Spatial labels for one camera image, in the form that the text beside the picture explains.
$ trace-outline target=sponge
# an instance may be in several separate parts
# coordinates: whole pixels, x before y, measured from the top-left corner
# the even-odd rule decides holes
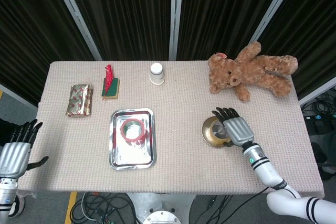
[[[113,78],[112,85],[109,91],[107,91],[107,94],[105,95],[105,78],[104,78],[104,85],[103,85],[103,91],[101,92],[101,96],[104,99],[113,99],[113,98],[116,99],[118,98],[118,92],[119,92],[119,79]]]

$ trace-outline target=floor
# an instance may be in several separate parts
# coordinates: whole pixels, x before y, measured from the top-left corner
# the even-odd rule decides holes
[[[20,102],[14,100],[10,96],[3,94],[0,99],[0,118],[22,124],[35,118],[35,112],[25,107]],[[325,199],[336,202],[336,176],[329,181],[323,182]],[[26,197],[26,207],[24,212],[15,219],[9,220],[8,224],[63,224],[69,200],[70,193],[52,193],[49,191],[39,192],[37,198],[32,196]],[[251,195],[235,195],[231,202],[227,205],[221,216],[223,221],[234,209],[242,202],[251,197]],[[218,207],[223,196],[219,196],[213,207],[207,211],[197,222],[204,224]],[[194,224],[198,215],[206,209],[211,196],[197,196],[194,200],[190,211],[190,223]],[[132,223],[128,209],[121,211],[122,215],[128,215],[125,220],[126,224]],[[234,214],[226,223],[311,223],[291,216],[277,216],[273,214],[267,207],[266,195],[260,195],[252,201],[248,202],[236,214]]]

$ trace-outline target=table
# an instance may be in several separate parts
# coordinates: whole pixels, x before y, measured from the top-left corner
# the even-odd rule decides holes
[[[117,100],[101,98],[105,65],[120,78]],[[149,80],[151,61],[64,61],[50,65],[37,119],[42,121],[30,162],[48,162],[19,180],[24,190],[253,194],[264,185],[238,147],[213,148],[201,127],[216,106],[235,108],[247,121],[279,174],[304,195],[323,197],[323,184],[293,89],[286,98],[249,87],[251,101],[234,90],[210,94],[206,61],[164,61],[165,83]],[[93,85],[92,114],[69,118],[73,84]],[[113,170],[109,124],[119,109],[150,108],[155,115],[157,161],[149,169]]]

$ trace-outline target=black curtain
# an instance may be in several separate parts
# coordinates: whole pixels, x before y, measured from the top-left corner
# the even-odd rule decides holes
[[[336,0],[284,0],[259,41],[264,54],[296,56],[301,99],[336,76]]]
[[[235,58],[251,39],[272,0],[182,0],[178,60]]]
[[[76,0],[105,60],[168,60],[171,0]]]
[[[0,0],[0,84],[34,105],[50,63],[93,60],[63,0]]]

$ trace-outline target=teddy bear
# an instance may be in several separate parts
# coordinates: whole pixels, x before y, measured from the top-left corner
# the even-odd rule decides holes
[[[246,85],[253,84],[269,89],[277,97],[287,96],[291,83],[283,76],[297,70],[298,60],[290,55],[257,56],[260,52],[261,44],[255,41],[240,51],[235,60],[226,59],[222,53],[212,55],[208,59],[210,93],[234,87],[237,97],[247,102],[250,93]]]

